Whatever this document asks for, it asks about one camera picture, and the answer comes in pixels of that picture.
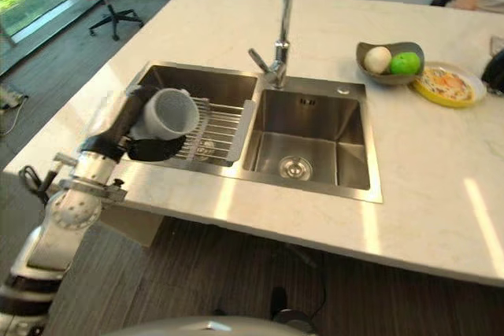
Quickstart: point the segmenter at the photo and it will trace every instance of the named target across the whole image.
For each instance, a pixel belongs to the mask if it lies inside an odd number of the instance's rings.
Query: faucet
[[[284,88],[286,80],[287,56],[290,46],[287,35],[291,23],[291,3],[292,0],[283,0],[282,25],[280,27],[280,37],[275,42],[275,60],[273,63],[268,66],[257,51],[249,49],[249,55],[264,72],[265,79],[276,89]]]

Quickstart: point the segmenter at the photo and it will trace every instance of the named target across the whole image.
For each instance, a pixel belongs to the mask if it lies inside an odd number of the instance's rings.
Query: dish rack
[[[186,142],[174,158],[231,166],[242,153],[255,103],[246,100],[239,107],[191,98],[199,109],[198,126],[186,135]]]

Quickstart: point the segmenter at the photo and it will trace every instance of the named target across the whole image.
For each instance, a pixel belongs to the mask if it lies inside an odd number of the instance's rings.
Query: stainless steel sink
[[[264,90],[243,167],[369,189],[358,100]]]
[[[363,84],[289,77],[275,90],[258,74],[152,62],[130,87],[137,85],[186,89],[218,107],[194,155],[149,164],[382,201]],[[247,102],[256,106],[240,119]],[[224,156],[234,145],[230,163]]]

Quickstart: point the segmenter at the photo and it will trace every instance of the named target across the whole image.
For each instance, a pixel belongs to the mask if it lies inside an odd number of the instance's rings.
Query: white cup
[[[186,90],[159,90],[145,105],[143,120],[147,132],[170,140],[192,132],[199,122],[198,106]]]

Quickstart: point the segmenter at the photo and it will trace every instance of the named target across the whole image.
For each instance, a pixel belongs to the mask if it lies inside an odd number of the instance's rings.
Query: green apple
[[[391,61],[392,74],[414,75],[419,68],[420,58],[411,51],[397,54]]]

